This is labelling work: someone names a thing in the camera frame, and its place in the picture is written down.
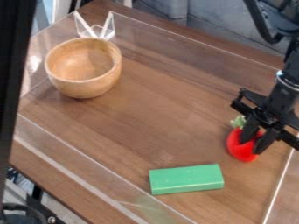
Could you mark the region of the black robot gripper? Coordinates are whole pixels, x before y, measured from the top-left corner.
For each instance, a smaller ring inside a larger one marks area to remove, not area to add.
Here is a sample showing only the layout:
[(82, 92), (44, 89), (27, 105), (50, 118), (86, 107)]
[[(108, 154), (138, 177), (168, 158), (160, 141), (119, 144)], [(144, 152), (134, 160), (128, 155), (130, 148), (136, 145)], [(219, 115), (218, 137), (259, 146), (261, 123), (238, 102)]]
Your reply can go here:
[(245, 144), (257, 140), (259, 128), (266, 129), (253, 150), (257, 155), (265, 152), (274, 141), (286, 142), (299, 151), (299, 137), (286, 130), (286, 126), (299, 130), (299, 117), (294, 109), (298, 99), (299, 90), (281, 81), (275, 84), (269, 96), (246, 88), (239, 90), (238, 97), (231, 102), (231, 107), (246, 117), (239, 142)]

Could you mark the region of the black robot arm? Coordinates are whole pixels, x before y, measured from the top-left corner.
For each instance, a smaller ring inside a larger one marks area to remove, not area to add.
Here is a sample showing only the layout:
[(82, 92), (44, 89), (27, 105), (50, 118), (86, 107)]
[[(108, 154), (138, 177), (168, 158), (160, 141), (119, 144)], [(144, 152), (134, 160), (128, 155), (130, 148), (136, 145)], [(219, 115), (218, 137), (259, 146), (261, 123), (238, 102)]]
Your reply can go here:
[(254, 154), (262, 154), (274, 141), (286, 142), (299, 151), (299, 138), (286, 126), (299, 130), (299, 0), (243, 0), (263, 40), (278, 44), (289, 39), (285, 52), (285, 67), (277, 72), (275, 86), (270, 95), (246, 88), (239, 90), (231, 107), (246, 117), (241, 142), (246, 143), (266, 129), (254, 143)]

